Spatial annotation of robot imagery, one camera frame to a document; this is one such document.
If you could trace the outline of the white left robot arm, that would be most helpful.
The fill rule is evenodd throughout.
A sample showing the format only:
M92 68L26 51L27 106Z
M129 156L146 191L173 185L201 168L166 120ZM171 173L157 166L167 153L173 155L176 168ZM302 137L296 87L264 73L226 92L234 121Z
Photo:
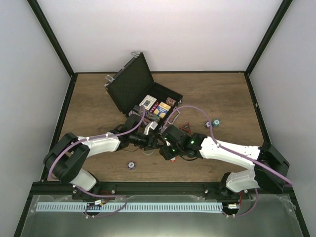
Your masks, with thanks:
M62 184L72 184L83 189L89 199L100 196L100 181L90 172L83 169L88 157L106 152L120 151L133 144L142 148L158 148L158 138L150 133L158 126L156 121L145 124L143 132L138 128L143 125L141 117L130 115L124 124L113 130L92 137L77 137L69 132L49 151L43 160L50 175L55 176Z

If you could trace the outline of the blue orange chip row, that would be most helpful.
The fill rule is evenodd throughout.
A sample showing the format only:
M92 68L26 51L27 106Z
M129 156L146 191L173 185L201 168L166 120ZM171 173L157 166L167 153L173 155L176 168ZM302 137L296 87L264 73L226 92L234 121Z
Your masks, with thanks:
M135 112L135 111L130 111L128 113L129 117L132 117L133 119L141 119L141 116L139 113Z

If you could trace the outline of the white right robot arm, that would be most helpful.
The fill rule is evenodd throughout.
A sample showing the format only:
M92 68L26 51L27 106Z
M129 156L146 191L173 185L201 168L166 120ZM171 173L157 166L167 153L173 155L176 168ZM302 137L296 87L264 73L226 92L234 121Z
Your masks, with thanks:
M255 188L281 194L290 183L286 178L289 162L270 143L264 142L257 147L215 141L200 133L188 135L173 125L164 130L162 141L164 145L159 153L166 160L187 156L191 159L215 159L243 167L244 171L224 174L219 192L226 199L240 191Z

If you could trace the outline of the red black triangular button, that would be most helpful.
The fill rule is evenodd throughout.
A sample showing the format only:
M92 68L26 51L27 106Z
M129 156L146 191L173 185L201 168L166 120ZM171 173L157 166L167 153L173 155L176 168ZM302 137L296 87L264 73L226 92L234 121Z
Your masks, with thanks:
M189 122L180 126L179 129L184 131L184 132L191 133L191 126L190 126Z

